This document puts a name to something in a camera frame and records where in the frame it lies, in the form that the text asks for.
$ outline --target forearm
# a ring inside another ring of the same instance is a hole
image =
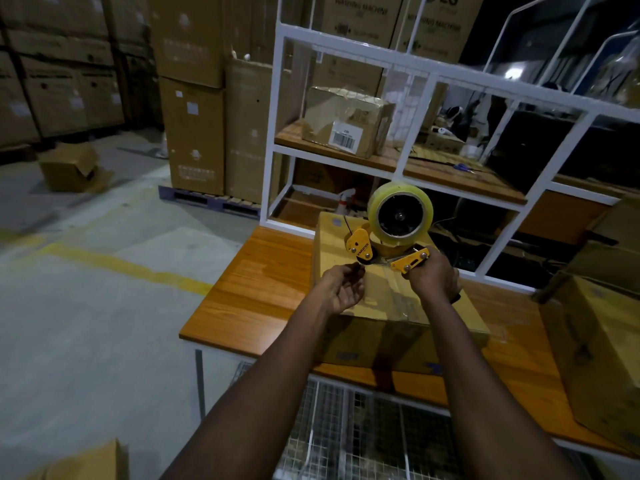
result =
[[[163,480],[271,478],[326,319],[306,297],[274,343],[207,414]]]
[[[577,478],[489,366],[446,298],[423,301],[442,364],[456,441],[479,479]]]

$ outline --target bright light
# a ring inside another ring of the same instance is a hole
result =
[[[519,79],[522,75],[523,70],[524,69],[522,67],[511,67],[510,69],[507,69],[507,72],[504,73],[504,78],[514,80]]]

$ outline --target tape roll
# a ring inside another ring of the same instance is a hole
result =
[[[433,206],[427,194],[402,182],[389,182],[373,192],[367,213],[372,233],[389,246],[420,241],[433,221]]]

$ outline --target left hand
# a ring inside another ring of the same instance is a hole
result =
[[[327,269],[309,295],[326,313],[341,314],[364,296],[364,266],[355,262]]]

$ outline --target hand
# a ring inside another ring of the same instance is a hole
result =
[[[364,296],[364,266],[355,262],[327,269],[309,296],[327,314],[341,314]]]
[[[439,250],[433,246],[428,246],[428,249],[427,261],[407,273],[411,289],[427,303],[442,298],[451,302],[462,290],[458,284],[460,272]]]

